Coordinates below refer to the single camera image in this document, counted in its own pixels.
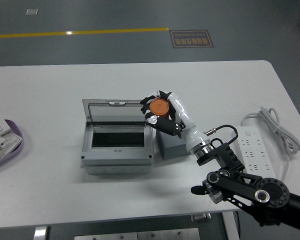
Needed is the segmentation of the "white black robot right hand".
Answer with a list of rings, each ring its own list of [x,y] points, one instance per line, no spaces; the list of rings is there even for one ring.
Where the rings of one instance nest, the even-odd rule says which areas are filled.
[[[157,99],[168,102],[171,119],[159,116],[150,110],[150,103]],[[145,123],[160,132],[170,136],[179,136],[185,140],[186,150],[191,155],[204,155],[213,149],[207,134],[197,128],[192,116],[175,93],[159,90],[145,97],[140,104]]]

